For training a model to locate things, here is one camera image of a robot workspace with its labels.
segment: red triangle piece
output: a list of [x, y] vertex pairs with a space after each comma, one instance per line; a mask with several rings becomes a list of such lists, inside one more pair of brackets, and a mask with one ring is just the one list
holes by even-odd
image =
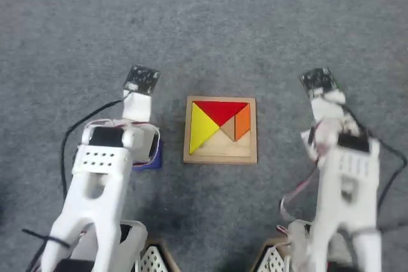
[[219, 127], [245, 108], [246, 102], [194, 101]]

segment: perforated base plate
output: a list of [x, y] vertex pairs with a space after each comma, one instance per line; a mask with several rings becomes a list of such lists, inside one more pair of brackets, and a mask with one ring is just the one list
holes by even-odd
[[141, 272], [170, 272], [165, 264], [165, 259], [162, 258], [160, 251], [155, 246], [147, 248], [142, 257], [140, 264]]
[[285, 272], [284, 260], [278, 250], [270, 247], [266, 250], [265, 256], [262, 258], [257, 272]]

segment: wooden puzzle frame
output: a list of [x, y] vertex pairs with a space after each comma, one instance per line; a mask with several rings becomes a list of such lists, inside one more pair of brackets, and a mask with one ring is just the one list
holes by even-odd
[[[190, 133], [191, 133], [191, 115], [193, 101], [220, 101], [220, 102], [244, 102], [249, 104], [250, 108], [250, 155], [249, 156], [227, 156], [227, 155], [191, 155]], [[238, 98], [238, 97], [206, 97], [206, 96], [188, 96], [186, 108], [186, 129], [184, 132], [184, 162], [193, 163], [209, 163], [209, 164], [256, 164], [257, 156], [257, 136], [256, 136], [256, 101], [253, 98]]]

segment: yellow triangle piece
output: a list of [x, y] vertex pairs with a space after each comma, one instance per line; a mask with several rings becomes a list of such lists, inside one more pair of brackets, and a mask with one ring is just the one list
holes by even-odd
[[208, 140], [219, 126], [197, 104], [191, 110], [190, 154]]

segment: tan triangle piece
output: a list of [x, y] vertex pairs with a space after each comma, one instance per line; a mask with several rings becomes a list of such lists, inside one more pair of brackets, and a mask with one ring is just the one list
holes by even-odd
[[221, 130], [227, 134], [232, 141], [235, 141], [235, 117], [231, 117], [223, 126]]

